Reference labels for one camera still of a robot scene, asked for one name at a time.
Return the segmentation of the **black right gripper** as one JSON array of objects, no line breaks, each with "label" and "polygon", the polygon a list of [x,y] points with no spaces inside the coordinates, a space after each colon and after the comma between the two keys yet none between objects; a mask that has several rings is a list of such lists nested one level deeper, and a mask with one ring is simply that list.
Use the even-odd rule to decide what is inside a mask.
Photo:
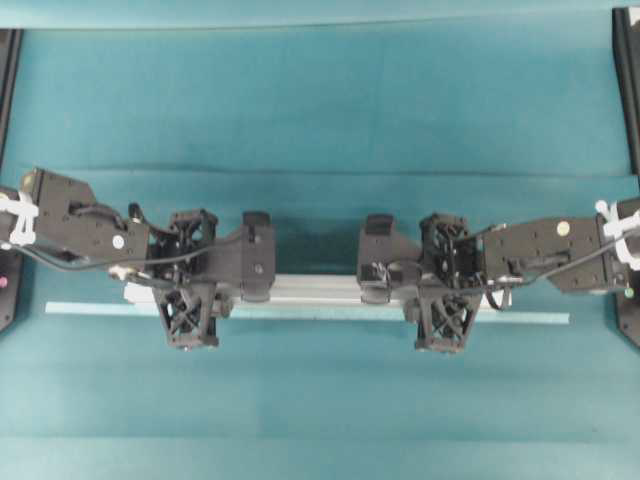
[{"label": "black right gripper", "polygon": [[420,300],[484,293],[476,236],[466,218],[444,213],[423,218],[419,244],[393,227],[392,215],[370,214],[360,229],[358,284],[363,303],[387,304],[391,291],[412,291]]}]

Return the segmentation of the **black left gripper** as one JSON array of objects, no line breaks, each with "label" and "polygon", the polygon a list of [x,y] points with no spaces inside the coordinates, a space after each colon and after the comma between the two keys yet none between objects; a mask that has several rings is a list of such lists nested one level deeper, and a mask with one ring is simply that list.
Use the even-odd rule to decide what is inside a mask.
[{"label": "black left gripper", "polygon": [[221,282],[239,284],[247,302],[266,302],[274,283],[274,228],[263,211],[245,211],[231,233],[217,235],[218,217],[206,209],[183,210],[166,227],[148,223],[147,272],[155,295],[213,293]]}]

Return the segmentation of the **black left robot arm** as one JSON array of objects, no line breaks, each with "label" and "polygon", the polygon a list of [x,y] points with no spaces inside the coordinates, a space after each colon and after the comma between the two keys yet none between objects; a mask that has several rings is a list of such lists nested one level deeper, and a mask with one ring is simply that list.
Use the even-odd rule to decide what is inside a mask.
[{"label": "black left robot arm", "polygon": [[158,227],[132,203],[122,215],[86,182],[36,168],[19,188],[1,189],[1,246],[63,271],[104,270],[160,292],[236,289],[265,302],[275,282],[275,229],[265,212],[246,212],[231,233],[200,208]]}]

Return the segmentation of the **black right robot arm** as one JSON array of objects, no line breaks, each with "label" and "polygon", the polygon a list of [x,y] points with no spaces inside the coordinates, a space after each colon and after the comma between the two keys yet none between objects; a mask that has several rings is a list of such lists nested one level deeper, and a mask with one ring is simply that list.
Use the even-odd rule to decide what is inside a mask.
[{"label": "black right robot arm", "polygon": [[540,280],[565,294],[624,290],[639,269],[639,200],[599,200],[595,209],[587,217],[545,217],[477,232],[464,217],[434,213],[420,221],[418,241],[398,231],[393,216],[372,214],[359,233],[362,299],[484,297],[497,308],[495,293]]}]

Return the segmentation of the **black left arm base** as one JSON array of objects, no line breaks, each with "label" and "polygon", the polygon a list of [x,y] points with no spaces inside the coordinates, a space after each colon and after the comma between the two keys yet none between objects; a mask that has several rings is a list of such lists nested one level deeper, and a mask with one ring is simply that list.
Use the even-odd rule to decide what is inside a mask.
[{"label": "black left arm base", "polygon": [[[1,29],[1,192],[8,193],[6,146],[11,109],[20,59],[23,31]],[[1,250],[1,332],[14,323],[22,278],[22,255],[13,250]]]}]

